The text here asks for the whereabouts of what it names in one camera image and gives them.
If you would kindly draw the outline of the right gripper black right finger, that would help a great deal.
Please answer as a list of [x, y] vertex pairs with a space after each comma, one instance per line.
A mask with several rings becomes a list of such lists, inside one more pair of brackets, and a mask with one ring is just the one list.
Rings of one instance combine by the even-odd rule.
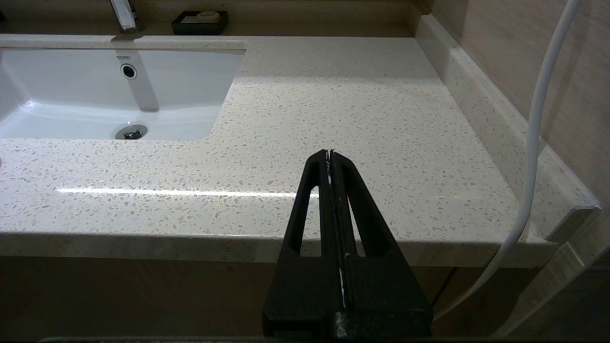
[[429, 337], [433, 310], [357, 167], [331, 152], [344, 308], [335, 337]]

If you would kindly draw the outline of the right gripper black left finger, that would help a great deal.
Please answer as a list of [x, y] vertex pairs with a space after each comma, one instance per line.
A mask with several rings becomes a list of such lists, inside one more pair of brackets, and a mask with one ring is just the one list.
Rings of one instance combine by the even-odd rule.
[[[328, 164], [327, 150], [312, 154], [305, 163], [266, 296], [263, 310], [266, 336], [325, 336], [329, 319], [344, 308]], [[303, 256], [305, 222], [315, 187], [318, 187], [320, 256]]]

